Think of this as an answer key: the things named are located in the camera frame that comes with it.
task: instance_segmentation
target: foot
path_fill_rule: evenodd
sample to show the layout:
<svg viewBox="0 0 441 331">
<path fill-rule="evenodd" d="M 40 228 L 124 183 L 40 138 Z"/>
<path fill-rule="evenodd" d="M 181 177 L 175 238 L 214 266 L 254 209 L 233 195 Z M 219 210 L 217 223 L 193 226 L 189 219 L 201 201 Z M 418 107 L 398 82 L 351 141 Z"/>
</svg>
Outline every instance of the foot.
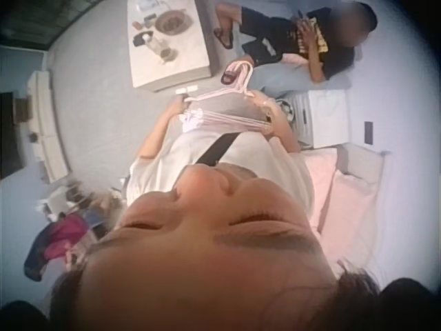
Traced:
<svg viewBox="0 0 441 331">
<path fill-rule="evenodd" d="M 213 33 L 224 48 L 228 50 L 231 50 L 233 48 L 233 41 L 232 41 L 233 34 L 231 31 L 228 33 L 222 30 L 221 28 L 216 28 L 213 30 Z"/>
</svg>

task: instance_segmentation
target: white shirt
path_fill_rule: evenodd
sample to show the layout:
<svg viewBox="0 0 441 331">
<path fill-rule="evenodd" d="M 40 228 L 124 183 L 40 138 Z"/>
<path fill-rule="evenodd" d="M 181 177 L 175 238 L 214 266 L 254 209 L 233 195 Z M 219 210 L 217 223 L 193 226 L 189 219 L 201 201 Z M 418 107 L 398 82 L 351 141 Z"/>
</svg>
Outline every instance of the white shirt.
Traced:
<svg viewBox="0 0 441 331">
<path fill-rule="evenodd" d="M 153 160 L 138 158 L 130 167 L 127 204 L 151 191 L 170 191 L 181 170 L 195 164 L 199 157 L 222 135 L 212 130 L 193 130 L 181 134 L 175 141 L 163 144 Z M 269 141 L 258 132 L 243 132 L 220 162 L 234 164 L 253 171 L 257 177 L 269 179 L 288 192 L 311 216 L 314 189 L 304 156 L 287 153 L 279 138 Z"/>
</svg>

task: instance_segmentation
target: shoulder strap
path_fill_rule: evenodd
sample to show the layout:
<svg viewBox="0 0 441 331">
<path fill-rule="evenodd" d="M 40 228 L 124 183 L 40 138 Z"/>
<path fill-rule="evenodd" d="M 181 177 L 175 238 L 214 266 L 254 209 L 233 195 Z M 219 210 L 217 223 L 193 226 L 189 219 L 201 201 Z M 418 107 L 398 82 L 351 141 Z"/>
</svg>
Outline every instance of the shoulder strap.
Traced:
<svg viewBox="0 0 441 331">
<path fill-rule="evenodd" d="M 204 154 L 202 154 L 196 163 L 202 163 L 206 164 L 207 166 L 214 167 L 216 164 L 218 164 L 220 159 L 227 152 L 228 148 L 233 144 L 234 140 L 239 134 L 240 132 L 225 133 L 217 138 L 217 140 L 213 142 L 210 147 L 208 147 L 208 149 Z"/>
</svg>

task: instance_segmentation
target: gray carpet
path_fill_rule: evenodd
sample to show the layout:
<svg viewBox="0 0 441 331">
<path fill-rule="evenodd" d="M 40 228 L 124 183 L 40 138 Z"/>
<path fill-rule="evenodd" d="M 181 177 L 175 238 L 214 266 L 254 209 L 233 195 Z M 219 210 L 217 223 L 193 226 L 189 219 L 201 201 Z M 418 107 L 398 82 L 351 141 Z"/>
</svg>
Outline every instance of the gray carpet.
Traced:
<svg viewBox="0 0 441 331">
<path fill-rule="evenodd" d="M 234 51 L 224 50 L 212 37 L 215 1 L 199 2 L 201 14 L 209 17 L 203 27 L 214 55 L 215 77 L 197 81 L 198 93 L 219 88 L 220 68 L 235 57 Z M 119 187 L 119 178 L 127 174 L 141 142 L 176 89 L 153 93 L 132 87 L 127 2 L 106 0 L 84 15 L 52 46 L 48 68 L 73 175 L 93 191 Z"/>
</svg>

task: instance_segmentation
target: white cabinet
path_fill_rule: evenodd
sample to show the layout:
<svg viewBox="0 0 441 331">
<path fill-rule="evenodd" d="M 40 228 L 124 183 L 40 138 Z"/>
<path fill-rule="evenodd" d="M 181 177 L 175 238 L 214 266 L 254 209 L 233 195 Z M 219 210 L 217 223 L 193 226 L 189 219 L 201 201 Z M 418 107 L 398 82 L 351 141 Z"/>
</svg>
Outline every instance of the white cabinet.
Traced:
<svg viewBox="0 0 441 331">
<path fill-rule="evenodd" d="M 32 149 L 37 160 L 44 162 L 49 182 L 53 183 L 66 176 L 69 170 L 57 134 L 48 71 L 35 71 L 29 78 L 28 99 L 29 131 L 38 136 Z"/>
<path fill-rule="evenodd" d="M 299 141 L 312 148 L 349 142 L 345 90 L 291 92 L 282 99 L 293 106 Z"/>
</svg>

